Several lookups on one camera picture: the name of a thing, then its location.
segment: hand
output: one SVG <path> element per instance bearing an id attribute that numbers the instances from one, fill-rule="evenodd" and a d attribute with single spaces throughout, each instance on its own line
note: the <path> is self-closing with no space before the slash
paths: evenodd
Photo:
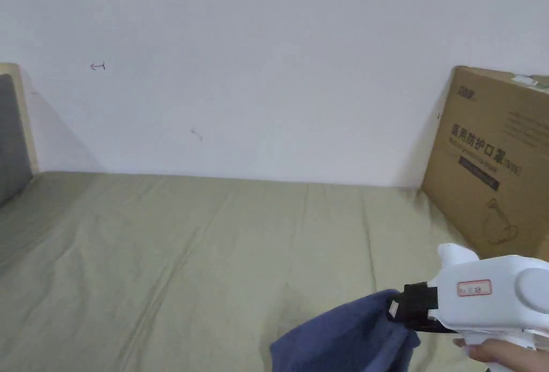
<path id="1" fill-rule="evenodd" d="M 495 362 L 515 372 L 549 371 L 549 352 L 533 351 L 497 339 L 488 339 L 482 345 L 467 345 L 463 339 L 456 339 L 454 344 L 479 362 Z"/>

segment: cardboard box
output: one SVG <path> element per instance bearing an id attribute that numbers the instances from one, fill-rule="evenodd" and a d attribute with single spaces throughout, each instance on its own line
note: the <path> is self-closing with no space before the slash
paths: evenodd
<path id="1" fill-rule="evenodd" d="M 422 189 L 481 257 L 549 261 L 549 77 L 457 67 Z"/>

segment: wall mark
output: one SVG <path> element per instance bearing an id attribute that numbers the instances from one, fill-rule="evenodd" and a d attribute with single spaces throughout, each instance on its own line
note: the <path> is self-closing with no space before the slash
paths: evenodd
<path id="1" fill-rule="evenodd" d="M 196 136 L 201 142 L 204 140 L 202 135 L 196 131 L 196 129 L 192 128 L 190 129 L 190 133 Z"/>
<path id="2" fill-rule="evenodd" d="M 91 65 L 90 65 L 90 68 L 92 68 L 94 71 L 97 70 L 97 69 L 95 69 L 95 68 L 103 68 L 103 70 L 105 70 L 105 60 L 103 61 L 102 65 L 91 64 Z"/>

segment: olive green fabric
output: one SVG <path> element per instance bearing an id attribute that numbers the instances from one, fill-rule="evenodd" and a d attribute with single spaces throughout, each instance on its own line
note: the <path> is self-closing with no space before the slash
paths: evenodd
<path id="1" fill-rule="evenodd" d="M 0 370 L 269 371 L 269 345 L 460 241 L 411 190 L 39 175 L 0 209 Z M 415 371 L 483 371 L 422 334 Z"/>

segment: navy blue fabric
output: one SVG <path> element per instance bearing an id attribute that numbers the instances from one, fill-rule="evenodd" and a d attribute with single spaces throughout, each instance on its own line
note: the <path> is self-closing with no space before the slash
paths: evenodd
<path id="1" fill-rule="evenodd" d="M 273 372 L 405 372 L 415 331 L 387 320 L 387 290 L 305 322 L 271 345 Z"/>

